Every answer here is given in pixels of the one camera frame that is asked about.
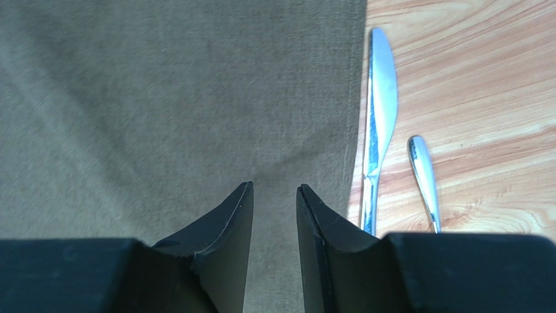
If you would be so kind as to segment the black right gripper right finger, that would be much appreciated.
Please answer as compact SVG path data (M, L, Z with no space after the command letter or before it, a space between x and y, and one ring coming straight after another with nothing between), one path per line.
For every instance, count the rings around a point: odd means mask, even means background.
M389 233L379 239L296 194L306 312L554 312L555 244L536 235Z

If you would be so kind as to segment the silver table knife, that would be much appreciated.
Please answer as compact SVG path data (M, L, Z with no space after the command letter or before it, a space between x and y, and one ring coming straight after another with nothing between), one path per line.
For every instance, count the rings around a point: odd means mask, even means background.
M380 172L394 134L397 112L398 90L394 54L386 33L375 27L369 33L360 218L360 228L372 236L377 234Z

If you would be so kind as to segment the silver fork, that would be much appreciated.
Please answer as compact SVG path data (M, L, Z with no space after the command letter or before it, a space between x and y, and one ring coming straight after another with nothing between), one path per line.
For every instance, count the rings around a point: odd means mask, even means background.
M429 149L421 136L412 136L409 139L408 154L432 229L435 233L440 233L441 221L435 172Z

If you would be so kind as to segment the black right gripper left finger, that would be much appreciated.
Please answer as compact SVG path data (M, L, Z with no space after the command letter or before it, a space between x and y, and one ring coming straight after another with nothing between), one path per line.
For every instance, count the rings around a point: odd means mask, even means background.
M2 312L241 312L254 188L149 246L135 238L3 239Z

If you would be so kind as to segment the olive brown cloth napkin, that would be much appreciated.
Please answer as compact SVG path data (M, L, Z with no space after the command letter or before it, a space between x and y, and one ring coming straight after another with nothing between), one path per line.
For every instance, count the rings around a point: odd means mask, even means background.
M296 190L341 213L365 1L2 1L1 237L153 244L240 183L245 312L303 312Z

